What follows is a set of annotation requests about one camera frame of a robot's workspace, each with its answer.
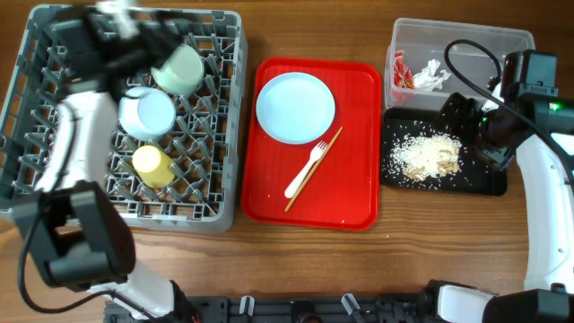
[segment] red wrapper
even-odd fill
[[[404,63],[403,51],[397,51],[395,53],[395,63],[393,64],[393,82],[398,88],[414,89],[413,74],[411,73],[409,66]],[[412,94],[402,94],[400,92],[395,92],[392,88],[390,94],[396,103],[401,103],[413,96]]]

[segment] green light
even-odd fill
[[[552,111],[556,111],[561,107],[559,103],[552,103],[552,102],[548,103],[548,106],[550,107],[550,109],[552,109]]]

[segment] red tray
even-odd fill
[[[323,81],[335,97],[335,119],[308,144],[283,144],[257,121],[257,96],[277,75],[302,72]],[[253,220],[329,229],[364,230],[378,215],[382,85],[360,63],[274,57],[257,70],[241,207]],[[319,140],[343,131],[289,210],[283,194]]]

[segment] yellow cup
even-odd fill
[[[132,163],[143,183],[150,188],[163,188],[176,176],[170,169],[171,158],[153,145],[138,148]]]

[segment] white cup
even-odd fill
[[[176,121],[176,107],[170,96],[148,87],[129,89],[119,102],[119,123],[127,134],[148,141],[165,135]]]
[[[201,85],[204,62],[196,50],[181,44],[160,69],[152,68],[155,82],[174,95],[189,95]]]

